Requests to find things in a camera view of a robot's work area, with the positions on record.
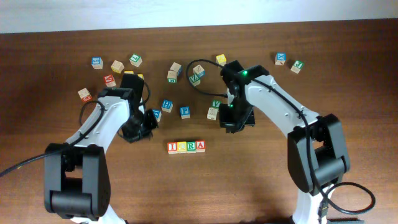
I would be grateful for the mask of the red I block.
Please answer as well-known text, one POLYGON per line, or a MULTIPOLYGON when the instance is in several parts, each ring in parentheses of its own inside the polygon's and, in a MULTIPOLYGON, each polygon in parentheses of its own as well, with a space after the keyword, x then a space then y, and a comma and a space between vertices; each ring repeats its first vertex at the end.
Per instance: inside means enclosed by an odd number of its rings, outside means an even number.
POLYGON ((168 142, 167 143, 167 152, 169 154, 176 154, 177 151, 177 142, 168 142))

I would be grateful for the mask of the yellow C block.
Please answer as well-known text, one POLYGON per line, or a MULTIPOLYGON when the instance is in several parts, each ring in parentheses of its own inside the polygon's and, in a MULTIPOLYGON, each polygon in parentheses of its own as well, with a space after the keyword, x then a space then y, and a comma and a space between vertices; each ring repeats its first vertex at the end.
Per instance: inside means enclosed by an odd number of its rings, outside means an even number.
POLYGON ((177 143, 177 152, 179 154, 187 153, 187 142, 180 141, 177 143))

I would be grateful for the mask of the red A block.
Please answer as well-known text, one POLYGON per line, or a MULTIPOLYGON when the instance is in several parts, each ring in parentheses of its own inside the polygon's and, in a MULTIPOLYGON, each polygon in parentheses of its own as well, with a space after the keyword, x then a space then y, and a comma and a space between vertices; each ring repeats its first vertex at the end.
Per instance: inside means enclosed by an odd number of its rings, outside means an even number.
POLYGON ((205 152, 206 151, 206 142, 204 140, 195 141, 196 144, 196 152, 205 152))

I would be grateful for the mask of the green R block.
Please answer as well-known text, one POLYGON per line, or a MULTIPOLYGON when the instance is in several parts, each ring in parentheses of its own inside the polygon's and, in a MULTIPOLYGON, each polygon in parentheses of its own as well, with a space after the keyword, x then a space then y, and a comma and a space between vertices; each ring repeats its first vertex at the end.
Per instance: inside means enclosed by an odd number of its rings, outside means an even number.
POLYGON ((187 153, 196 153, 196 142, 188 141, 187 142, 187 153))

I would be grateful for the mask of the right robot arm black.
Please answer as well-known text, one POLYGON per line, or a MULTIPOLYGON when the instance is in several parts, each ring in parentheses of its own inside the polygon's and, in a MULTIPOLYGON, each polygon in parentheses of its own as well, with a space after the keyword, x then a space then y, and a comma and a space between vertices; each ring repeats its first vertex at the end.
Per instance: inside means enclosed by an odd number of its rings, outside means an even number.
POLYGON ((221 69, 228 102, 221 104, 220 126, 227 133, 254 126, 253 109, 261 110, 287 138, 288 170, 298 187, 291 223, 327 223, 327 203, 349 171, 350 161, 339 119, 320 116, 293 99, 261 65, 245 69, 235 60, 221 69))

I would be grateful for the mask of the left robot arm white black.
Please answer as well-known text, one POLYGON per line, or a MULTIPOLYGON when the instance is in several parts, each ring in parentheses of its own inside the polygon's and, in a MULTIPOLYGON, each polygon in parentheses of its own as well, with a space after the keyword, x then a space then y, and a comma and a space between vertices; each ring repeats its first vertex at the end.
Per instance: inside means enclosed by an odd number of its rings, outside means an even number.
POLYGON ((75 223, 125 223, 111 207, 106 151, 114 137, 129 143, 152 137, 158 127, 142 92, 147 83, 124 74, 119 87, 107 87, 79 130, 65 143, 51 143, 44 159, 44 207, 75 223))

